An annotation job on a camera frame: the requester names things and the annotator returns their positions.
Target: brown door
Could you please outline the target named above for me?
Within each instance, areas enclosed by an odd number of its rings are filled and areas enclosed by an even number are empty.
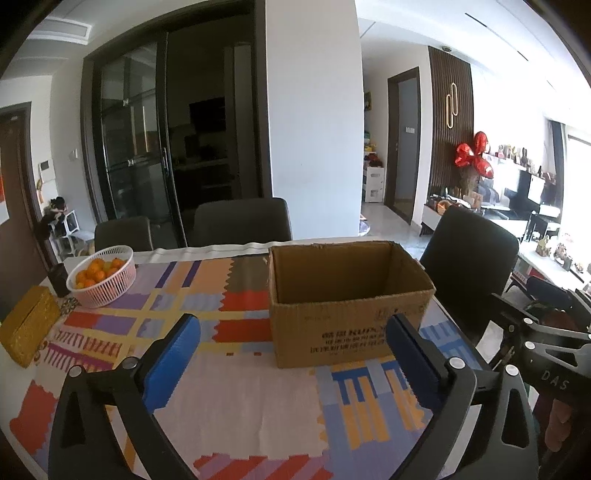
[[[0,115],[0,319],[47,275],[25,203],[25,132],[24,113]]]
[[[417,193],[421,140],[418,67],[388,79],[388,162],[384,203],[409,224]]]

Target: tablecloth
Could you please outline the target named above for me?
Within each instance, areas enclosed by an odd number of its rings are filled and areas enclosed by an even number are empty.
[[[201,480],[388,479],[431,417],[393,356],[278,369],[266,255],[147,263],[125,295],[101,309],[76,309],[43,343],[20,412],[9,422],[43,471],[67,370],[111,369],[141,356],[185,312],[199,319],[199,346],[154,415]],[[424,323],[420,332],[446,356],[479,368],[450,320]],[[128,465],[149,478],[116,409],[108,413]]]

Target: wood slat wall panel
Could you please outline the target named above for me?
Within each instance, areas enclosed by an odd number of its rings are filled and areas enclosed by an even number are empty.
[[[449,53],[429,47],[433,85],[433,147],[429,194],[441,187],[459,187],[460,171],[453,161],[458,144],[472,145],[474,137],[474,96],[470,64]],[[459,111],[453,128],[447,127],[446,96],[457,85]]]

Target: white basket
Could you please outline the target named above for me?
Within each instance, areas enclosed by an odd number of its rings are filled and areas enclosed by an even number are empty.
[[[95,258],[101,258],[105,262],[110,262],[113,261],[115,257],[125,261],[117,273],[91,287],[76,288],[76,275],[82,270],[86,270]],[[105,248],[104,250],[86,258],[68,275],[66,286],[72,292],[74,298],[78,300],[83,307],[97,309],[118,299],[129,290],[134,281],[134,251],[131,247],[118,245],[116,247]]]

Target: fruit basket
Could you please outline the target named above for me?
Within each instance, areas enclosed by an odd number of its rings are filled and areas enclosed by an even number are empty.
[[[111,264],[116,264],[117,267],[109,268],[104,275],[99,273],[104,265],[110,267]],[[89,271],[95,278],[104,277],[104,280],[87,279],[86,285],[90,286],[79,288],[84,285],[79,280],[86,278]],[[66,286],[83,307],[96,309],[118,299],[129,290],[134,281],[134,251],[131,247],[118,245],[105,248],[86,258],[68,275]]]

